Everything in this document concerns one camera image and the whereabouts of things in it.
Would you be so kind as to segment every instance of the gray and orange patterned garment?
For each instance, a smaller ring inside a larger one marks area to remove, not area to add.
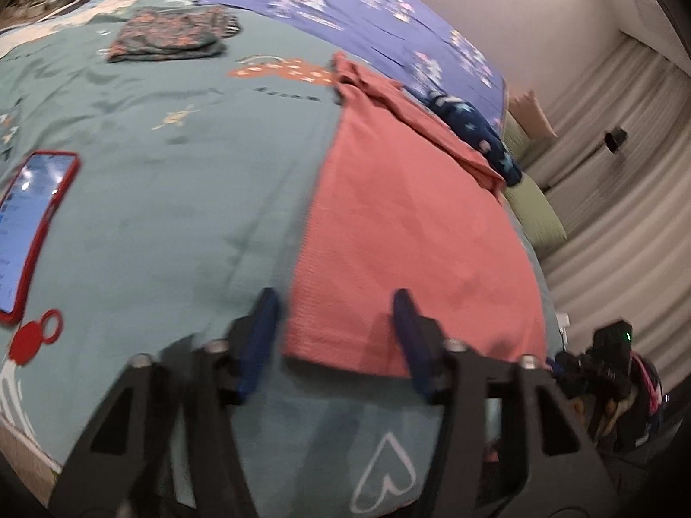
[[[223,6],[195,13],[144,8],[122,27],[108,50],[108,62],[215,57],[225,51],[222,39],[239,31],[237,18]]]

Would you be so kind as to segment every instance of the red phone case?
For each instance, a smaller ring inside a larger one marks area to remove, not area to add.
[[[31,277],[34,273],[34,267],[36,267],[36,261],[38,260],[39,253],[41,252],[41,245],[43,245],[43,242],[46,239],[48,227],[51,224],[51,218],[53,218],[53,214],[55,214],[56,209],[60,205],[62,197],[67,192],[67,189],[70,188],[70,184],[74,180],[75,175],[77,174],[77,171],[79,171],[79,167],[81,166],[79,155],[76,152],[60,152],[54,150],[41,150],[39,152],[34,152],[26,159],[22,167],[20,167],[20,169],[17,171],[15,178],[10,182],[7,190],[3,194],[2,200],[0,200],[0,205],[2,205],[5,202],[5,198],[7,197],[10,189],[15,184],[15,181],[21,174],[24,165],[26,165],[29,159],[35,155],[72,156],[75,160],[72,162],[72,165],[67,170],[67,173],[65,174],[63,180],[60,181],[60,184],[57,187],[56,194],[54,194],[53,197],[51,197],[51,202],[50,204],[48,204],[46,212],[44,212],[44,216],[43,218],[41,218],[41,222],[39,223],[39,226],[36,230],[36,235],[34,235],[34,239],[31,242],[29,255],[26,257],[26,263],[24,264],[24,267],[22,269],[22,276],[19,278],[19,286],[17,288],[15,306],[13,307],[13,310],[10,313],[7,313],[6,311],[0,311],[0,323],[3,325],[13,325],[20,321],[24,315],[24,308],[26,307],[26,298],[29,293],[29,284],[31,282]]]

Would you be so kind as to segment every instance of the red cloth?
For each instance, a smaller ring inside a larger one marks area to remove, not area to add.
[[[450,337],[504,360],[545,359],[530,261],[498,195],[503,179],[400,84],[334,56],[343,115],[307,219],[285,353],[405,376],[390,325],[409,288]]]

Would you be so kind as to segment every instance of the white heart outline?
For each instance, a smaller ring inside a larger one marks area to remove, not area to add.
[[[365,483],[367,483],[367,480],[369,479],[372,469],[374,468],[374,464],[376,464],[382,451],[384,451],[384,446],[386,445],[386,442],[390,444],[391,448],[393,448],[393,451],[396,452],[398,459],[401,460],[401,463],[408,471],[408,474],[410,475],[410,485],[408,485],[404,489],[398,489],[395,486],[389,474],[387,473],[384,475],[384,480],[381,482],[381,493],[379,493],[379,498],[377,499],[377,502],[375,502],[368,509],[360,509],[357,505],[357,500],[362,494],[362,489],[364,488]],[[403,449],[403,446],[401,446],[399,441],[396,439],[396,436],[393,435],[393,432],[389,431],[381,438],[381,441],[379,441],[379,445],[377,446],[377,449],[374,451],[374,455],[372,456],[370,463],[367,464],[367,467],[365,468],[365,471],[362,474],[360,481],[358,481],[357,487],[355,488],[355,491],[352,494],[352,498],[350,499],[350,512],[352,512],[353,514],[367,514],[368,512],[372,512],[372,510],[374,510],[382,502],[384,502],[384,499],[386,498],[386,493],[391,493],[394,496],[405,495],[405,493],[407,493],[410,489],[412,489],[415,486],[416,482],[417,473],[415,472],[415,468],[412,465],[412,461],[410,461],[409,455],[406,454],[405,449]]]

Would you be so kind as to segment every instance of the phone screen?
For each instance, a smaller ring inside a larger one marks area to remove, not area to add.
[[[76,161],[73,155],[30,156],[0,204],[0,311],[13,312],[41,221]]]

